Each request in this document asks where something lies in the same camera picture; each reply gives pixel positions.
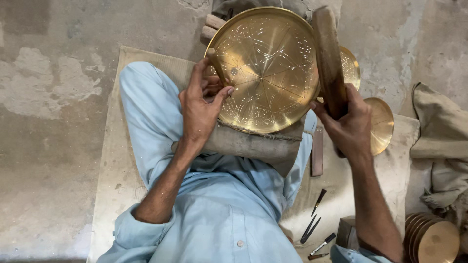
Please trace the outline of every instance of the man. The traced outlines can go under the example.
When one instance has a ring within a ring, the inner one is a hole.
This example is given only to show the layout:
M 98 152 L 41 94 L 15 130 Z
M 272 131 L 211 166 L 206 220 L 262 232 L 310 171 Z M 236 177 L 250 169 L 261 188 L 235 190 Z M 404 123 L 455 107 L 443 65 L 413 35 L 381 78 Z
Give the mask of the man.
M 234 91 L 223 88 L 217 77 L 202 77 L 208 64 L 204 58 L 194 66 L 181 93 L 149 63 L 134 62 L 122 70 L 125 116 L 149 192 L 117 218 L 114 244 L 99 262 L 302 262 L 278 221 L 297 194 L 312 147 L 309 133 L 315 130 L 315 114 L 307 113 L 308 132 L 286 178 L 259 160 L 199 154 L 222 103 Z M 370 153 L 370 109 L 352 85 L 347 93 L 349 113 L 339 121 L 322 104 L 313 102 L 311 108 L 348 156 L 356 189 L 356 229 L 367 250 L 359 254 L 334 247 L 331 257 L 336 262 L 398 262 L 401 238 Z M 175 141 L 179 143 L 172 154 Z M 293 176 L 299 180 L 292 182 Z

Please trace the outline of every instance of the light blue shirt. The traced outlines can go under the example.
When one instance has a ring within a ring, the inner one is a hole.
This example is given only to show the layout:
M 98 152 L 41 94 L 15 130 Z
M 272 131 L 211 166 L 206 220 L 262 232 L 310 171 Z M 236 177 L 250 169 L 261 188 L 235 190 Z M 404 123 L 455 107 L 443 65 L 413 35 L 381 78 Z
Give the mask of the light blue shirt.
M 126 66 L 120 88 L 135 161 L 151 189 L 183 132 L 179 90 L 147 62 Z M 169 222 L 135 220 L 134 204 L 115 221 L 115 241 L 98 262 L 302 262 L 278 221 L 297 195 L 316 122 L 310 110 L 286 178 L 259 160 L 217 153 L 198 156 L 184 177 Z M 355 262 L 365 260 L 362 256 Z

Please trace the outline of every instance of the concrete floor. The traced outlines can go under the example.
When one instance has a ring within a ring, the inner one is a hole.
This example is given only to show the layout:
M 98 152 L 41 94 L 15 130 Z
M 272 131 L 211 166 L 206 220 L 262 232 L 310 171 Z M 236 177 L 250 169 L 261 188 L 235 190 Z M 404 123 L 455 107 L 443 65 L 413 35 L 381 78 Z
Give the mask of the concrete floor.
M 86 259 L 119 46 L 197 61 L 210 10 L 208 0 L 0 0 L 0 261 Z M 468 1 L 345 0 L 338 34 L 364 97 L 413 117 L 411 87 L 423 81 L 468 110 Z M 428 182 L 413 166 L 410 212 L 424 209 Z

